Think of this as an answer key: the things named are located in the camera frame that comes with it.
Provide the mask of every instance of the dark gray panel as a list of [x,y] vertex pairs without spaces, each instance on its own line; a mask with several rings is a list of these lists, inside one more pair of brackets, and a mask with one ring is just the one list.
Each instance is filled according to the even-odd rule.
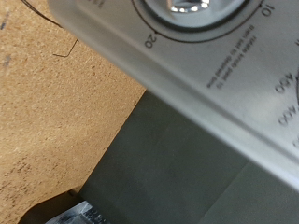
[[198,223],[247,163],[145,93],[80,194],[112,223]]

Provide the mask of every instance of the chrome knob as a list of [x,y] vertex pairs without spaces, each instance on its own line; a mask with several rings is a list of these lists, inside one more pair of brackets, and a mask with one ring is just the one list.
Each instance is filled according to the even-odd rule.
[[202,28],[225,20],[248,0],[144,0],[158,18],[183,28]]

